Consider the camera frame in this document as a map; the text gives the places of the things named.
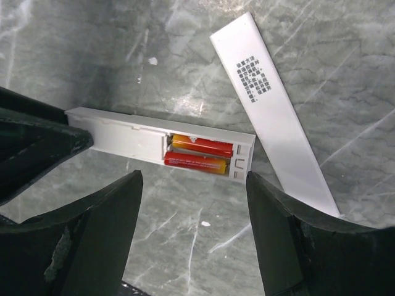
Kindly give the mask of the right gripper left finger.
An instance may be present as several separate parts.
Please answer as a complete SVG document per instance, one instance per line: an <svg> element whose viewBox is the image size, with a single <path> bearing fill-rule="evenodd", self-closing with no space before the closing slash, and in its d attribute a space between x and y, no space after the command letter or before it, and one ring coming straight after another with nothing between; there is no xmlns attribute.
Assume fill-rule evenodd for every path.
<svg viewBox="0 0 395 296"><path fill-rule="evenodd" d="M1 218L2 295L116 295L136 228L143 176L16 223Z"/></svg>

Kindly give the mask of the red orange battery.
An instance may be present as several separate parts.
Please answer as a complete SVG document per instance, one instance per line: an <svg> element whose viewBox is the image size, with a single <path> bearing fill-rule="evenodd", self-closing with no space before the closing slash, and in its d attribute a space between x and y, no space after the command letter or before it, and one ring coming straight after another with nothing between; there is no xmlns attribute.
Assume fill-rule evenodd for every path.
<svg viewBox="0 0 395 296"><path fill-rule="evenodd" d="M233 145L230 143L184 136L180 134L174 134L172 136L172 146L174 148L191 150L225 158L231 158L233 155Z"/></svg>
<svg viewBox="0 0 395 296"><path fill-rule="evenodd" d="M227 161L225 159L179 152L167 152L164 157L164 164L218 175L224 175L227 171Z"/></svg>

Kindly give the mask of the white remote battery cover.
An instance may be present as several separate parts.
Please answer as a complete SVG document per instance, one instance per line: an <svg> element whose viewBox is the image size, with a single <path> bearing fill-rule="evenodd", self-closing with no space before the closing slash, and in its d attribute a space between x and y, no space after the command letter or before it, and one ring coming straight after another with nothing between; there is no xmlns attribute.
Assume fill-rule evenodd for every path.
<svg viewBox="0 0 395 296"><path fill-rule="evenodd" d="M291 197L340 215L251 13L210 36L272 168Z"/></svg>

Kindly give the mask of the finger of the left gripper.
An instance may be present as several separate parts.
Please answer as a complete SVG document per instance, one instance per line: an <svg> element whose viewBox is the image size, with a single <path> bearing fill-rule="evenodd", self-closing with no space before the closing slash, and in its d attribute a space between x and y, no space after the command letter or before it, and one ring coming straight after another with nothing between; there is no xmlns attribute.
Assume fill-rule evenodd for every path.
<svg viewBox="0 0 395 296"><path fill-rule="evenodd" d="M68 125L65 111L1 87L1 108Z"/></svg>
<svg viewBox="0 0 395 296"><path fill-rule="evenodd" d="M6 204L56 166L93 145L89 132L69 126L61 109L1 109L1 203Z"/></svg>

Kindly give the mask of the white remote control body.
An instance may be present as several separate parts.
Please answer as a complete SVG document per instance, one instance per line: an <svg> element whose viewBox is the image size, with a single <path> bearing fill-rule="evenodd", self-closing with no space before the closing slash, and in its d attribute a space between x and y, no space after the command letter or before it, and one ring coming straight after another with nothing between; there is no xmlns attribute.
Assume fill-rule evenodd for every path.
<svg viewBox="0 0 395 296"><path fill-rule="evenodd" d="M86 130L92 135L92 148L100 152L163 166L168 166L164 164L164 157L167 152L222 158L227 161L227 171L224 175L176 168L197 171L206 175L217 175L222 179L237 183L244 183L246 175L251 169L256 140L253 134L86 107L71 109L66 111L65 114L70 126ZM225 158L174 148L172 146L172 136L174 134L230 143L233 145L233 155L231 158Z"/></svg>

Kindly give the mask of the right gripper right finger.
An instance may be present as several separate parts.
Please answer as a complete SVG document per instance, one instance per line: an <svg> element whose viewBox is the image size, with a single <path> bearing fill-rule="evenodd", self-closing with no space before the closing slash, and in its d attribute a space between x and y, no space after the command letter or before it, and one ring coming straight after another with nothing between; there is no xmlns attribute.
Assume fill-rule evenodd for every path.
<svg viewBox="0 0 395 296"><path fill-rule="evenodd" d="M246 192L265 295L394 294L394 228L335 218L254 172Z"/></svg>

